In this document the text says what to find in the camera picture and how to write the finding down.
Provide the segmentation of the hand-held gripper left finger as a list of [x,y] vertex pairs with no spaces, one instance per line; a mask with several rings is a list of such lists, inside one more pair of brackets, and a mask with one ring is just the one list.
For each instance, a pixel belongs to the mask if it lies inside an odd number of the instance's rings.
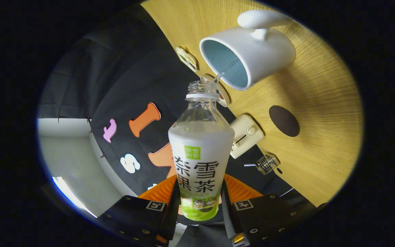
[[98,217],[98,224],[126,247],[167,247],[174,237],[180,206],[177,177],[138,197],[125,195]]

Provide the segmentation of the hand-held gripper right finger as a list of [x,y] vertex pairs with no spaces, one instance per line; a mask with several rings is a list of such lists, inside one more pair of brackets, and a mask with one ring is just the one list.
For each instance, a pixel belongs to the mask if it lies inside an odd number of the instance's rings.
[[274,193],[261,194],[228,174],[224,175],[221,199],[228,238],[241,236],[246,247],[270,247],[316,213],[309,201],[291,204]]

